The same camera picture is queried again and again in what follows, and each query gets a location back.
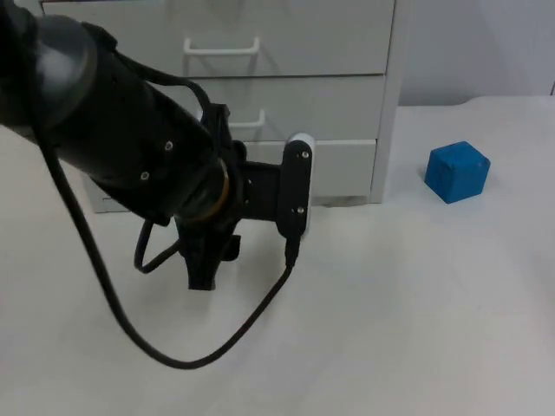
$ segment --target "blue cube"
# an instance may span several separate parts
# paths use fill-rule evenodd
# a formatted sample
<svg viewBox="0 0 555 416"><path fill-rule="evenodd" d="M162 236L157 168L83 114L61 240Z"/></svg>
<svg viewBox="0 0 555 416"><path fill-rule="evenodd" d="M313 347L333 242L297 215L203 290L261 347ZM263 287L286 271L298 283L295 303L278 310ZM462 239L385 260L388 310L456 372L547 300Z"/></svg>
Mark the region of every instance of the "blue cube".
<svg viewBox="0 0 555 416"><path fill-rule="evenodd" d="M447 204L480 195L491 162L462 141L430 153L425 182Z"/></svg>

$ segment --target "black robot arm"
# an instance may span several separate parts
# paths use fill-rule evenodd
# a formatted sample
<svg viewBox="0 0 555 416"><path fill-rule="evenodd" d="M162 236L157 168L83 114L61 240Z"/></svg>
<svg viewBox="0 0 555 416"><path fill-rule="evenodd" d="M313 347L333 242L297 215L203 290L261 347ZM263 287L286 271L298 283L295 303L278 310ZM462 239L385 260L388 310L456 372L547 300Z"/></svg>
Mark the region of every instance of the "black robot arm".
<svg viewBox="0 0 555 416"><path fill-rule="evenodd" d="M229 110L212 104L186 78L163 74L117 51L104 29L65 16L33 17L0 0L0 123L36 143L91 257L108 304L127 335L170 367L202 367L231 348L285 283L308 227L313 140L298 134L282 165L247 160L232 140ZM201 121L152 84L190 88ZM143 273L179 252L191 289L214 289L221 261L238 255L237 223L276 223L287 239L287 268L245 325L203 360L176 361L147 344L131 326L109 281L81 208L57 159L85 172L101 189L145 219L135 253ZM175 220L179 241L144 265L154 224Z"/></svg>

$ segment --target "cable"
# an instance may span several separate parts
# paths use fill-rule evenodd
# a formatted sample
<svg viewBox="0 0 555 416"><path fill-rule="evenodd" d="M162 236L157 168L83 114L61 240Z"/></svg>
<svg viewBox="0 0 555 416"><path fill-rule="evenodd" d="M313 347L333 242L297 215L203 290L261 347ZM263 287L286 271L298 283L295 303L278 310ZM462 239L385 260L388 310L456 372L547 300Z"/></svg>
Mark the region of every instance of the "cable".
<svg viewBox="0 0 555 416"><path fill-rule="evenodd" d="M75 228L81 237L85 251L88 254L93 269L95 270L96 277L101 285L102 292L106 297L106 301L112 311L112 314L114 315L115 320L118 322L121 329L125 332L129 339L138 348L160 364L176 369L192 370L215 362L237 344L237 342L248 332L256 320L264 313L279 290L283 288L291 276L293 265L295 263L295 259L297 258L298 242L294 242L293 244L288 242L286 250L286 268L283 275L279 277L277 282L264 297L263 301L257 306L254 312L247 318L238 331L216 351L196 361L180 361L161 353L161 351L153 347L137 332L121 306L120 299L115 292L114 285L112 284L110 275L108 274L108 270L106 268L106 264L102 259L87 219L85 218L82 208L79 205L71 186L69 185L68 179L66 178L62 166L60 165L60 161L56 156L56 152L49 143L46 131L40 121L39 102L34 100L34 97L38 96L37 85L31 66L28 62L26 62L25 47L21 44L17 33L13 30L9 19L5 19L4 16L0 17L0 24L4 23L6 25L10 34L10 40L13 45L16 46L18 52L15 57L16 61L11 63L16 67L16 70L13 71L12 75L16 80L20 81L21 90L23 91L23 105L25 106L26 113L29 117L29 123L36 137L36 142L41 150L42 156L44 157L44 161L49 169L49 173L54 181L55 187L59 192L63 203L66 205L69 216L71 217Z"/></svg>
<svg viewBox="0 0 555 416"><path fill-rule="evenodd" d="M208 110L208 108L210 108L210 98L206 94L206 91L196 82L193 82L183 76L170 75L161 72L158 69L150 68L147 65L143 65L142 63L134 61L128 56L121 54L117 50L115 50L114 53L126 67L128 67L132 72L135 72L143 80L161 85L163 87L187 87L193 91L195 97L199 101L200 108L202 108L204 113Z"/></svg>
<svg viewBox="0 0 555 416"><path fill-rule="evenodd" d="M149 263L143 264L145 252L147 251L148 240L150 239L150 233L152 230L153 222L145 221L140 229L139 239L137 240L137 248L135 249L134 266L138 271L145 275L158 269L167 259L177 253L181 246L181 242L177 240Z"/></svg>

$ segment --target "white table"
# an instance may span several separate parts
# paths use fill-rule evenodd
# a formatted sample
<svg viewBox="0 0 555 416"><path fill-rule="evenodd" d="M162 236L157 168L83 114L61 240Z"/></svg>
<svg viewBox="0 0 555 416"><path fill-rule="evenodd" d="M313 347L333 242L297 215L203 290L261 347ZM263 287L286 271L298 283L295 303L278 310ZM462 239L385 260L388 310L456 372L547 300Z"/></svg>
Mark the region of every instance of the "white table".
<svg viewBox="0 0 555 416"><path fill-rule="evenodd" d="M492 170L482 196L445 205L421 176L432 148L459 140ZM315 209L260 322L221 361L179 372L116 326L38 151L2 132L0 413L553 414L554 154L553 99L400 109L387 202ZM133 322L178 357L219 346L282 269L274 227L244 223L217 291L189 292L179 257L134 271L138 218L88 216Z"/></svg>

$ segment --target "white handle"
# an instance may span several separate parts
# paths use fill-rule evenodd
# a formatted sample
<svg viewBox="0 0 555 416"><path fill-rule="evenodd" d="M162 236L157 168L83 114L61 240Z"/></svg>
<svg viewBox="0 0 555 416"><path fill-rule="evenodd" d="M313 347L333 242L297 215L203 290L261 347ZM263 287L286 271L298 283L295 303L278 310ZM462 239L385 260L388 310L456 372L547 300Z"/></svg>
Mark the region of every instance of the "white handle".
<svg viewBox="0 0 555 416"><path fill-rule="evenodd" d="M197 112L197 120L202 119L202 111L199 110ZM232 129L257 129L257 128L262 128L264 127L264 124L266 124L266 112L264 110L260 110L260 113L258 114L258 120L256 121L247 121L247 122L242 122L242 123L229 123L229 128Z"/></svg>
<svg viewBox="0 0 555 416"><path fill-rule="evenodd" d="M248 56L260 50L260 38L255 37L250 48L245 49L194 49L190 37L185 38L185 55L189 56Z"/></svg>

